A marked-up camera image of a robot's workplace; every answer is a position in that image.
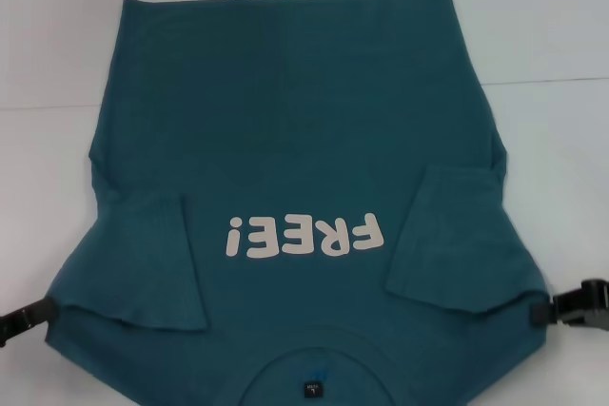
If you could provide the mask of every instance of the folded t-shirt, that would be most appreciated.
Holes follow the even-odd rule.
[[[451,0],[125,0],[48,342],[148,406],[462,405],[540,271]]]

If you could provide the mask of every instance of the white table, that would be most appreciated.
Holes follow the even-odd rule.
[[[609,0],[455,3],[510,152],[515,226],[557,293],[609,279]],[[0,0],[0,314],[43,295],[94,220],[86,156],[120,8]],[[54,353],[45,330],[0,351],[1,404],[132,404]],[[473,404],[601,404],[608,368],[609,334],[552,328]]]

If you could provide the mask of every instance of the black plastic clip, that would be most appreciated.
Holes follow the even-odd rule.
[[[581,289],[555,295],[549,303],[533,304],[530,319],[539,327],[561,321],[573,327],[599,328],[609,332],[609,282],[585,280]]]
[[[18,309],[0,318],[0,347],[7,340],[27,332],[43,322],[56,319],[59,308],[51,297],[46,297],[25,308]]]

